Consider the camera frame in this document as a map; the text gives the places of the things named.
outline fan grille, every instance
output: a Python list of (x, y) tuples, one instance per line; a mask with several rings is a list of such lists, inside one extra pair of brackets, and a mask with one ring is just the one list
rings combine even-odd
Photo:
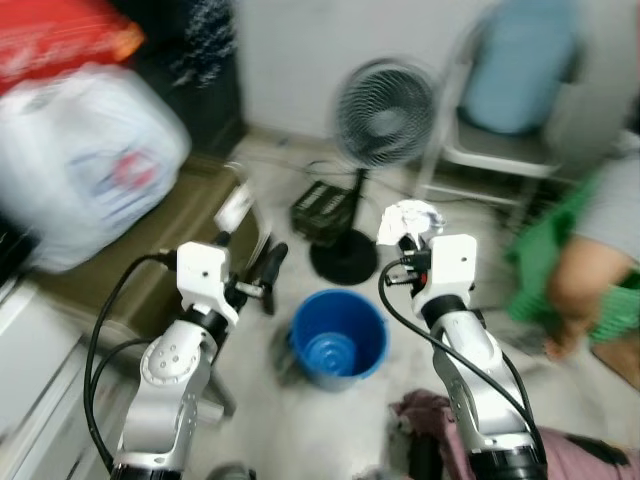
[(337, 141), (359, 167), (415, 160), (434, 123), (435, 95), (422, 72), (378, 61), (356, 72), (338, 99)]

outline fan stand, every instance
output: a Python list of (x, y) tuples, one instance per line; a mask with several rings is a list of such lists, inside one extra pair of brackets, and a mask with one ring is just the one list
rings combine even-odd
[(367, 170), (359, 168), (351, 191), (353, 207), (349, 229), (330, 247), (311, 245), (309, 255), (316, 273), (337, 285), (358, 285), (367, 281), (378, 268), (378, 251), (364, 233), (354, 230), (356, 213)]

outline red bag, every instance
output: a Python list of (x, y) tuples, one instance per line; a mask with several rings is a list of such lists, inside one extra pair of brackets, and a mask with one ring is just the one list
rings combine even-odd
[(0, 0), (0, 94), (87, 62), (120, 63), (142, 40), (105, 0)]

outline light blue cushion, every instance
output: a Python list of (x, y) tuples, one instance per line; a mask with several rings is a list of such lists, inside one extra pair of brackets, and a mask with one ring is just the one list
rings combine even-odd
[(574, 59), (578, 12), (573, 0), (507, 0), (487, 28), (462, 102), (469, 121), (520, 134), (549, 117)]

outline white wall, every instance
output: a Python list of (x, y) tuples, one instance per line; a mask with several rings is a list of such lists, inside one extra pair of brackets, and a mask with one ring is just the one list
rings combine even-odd
[(253, 125), (327, 137), (332, 100), (360, 64), (409, 55), (442, 71), (492, 0), (237, 0), (245, 114)]
[[(494, 3), (236, 1), (248, 122), (313, 137), (330, 136), (333, 97), (354, 68), (384, 55), (409, 55), (439, 74), (456, 41)], [(587, 36), (585, 88), (567, 115), (564, 176), (579, 176), (602, 156), (639, 85), (636, 0), (579, 1)]]

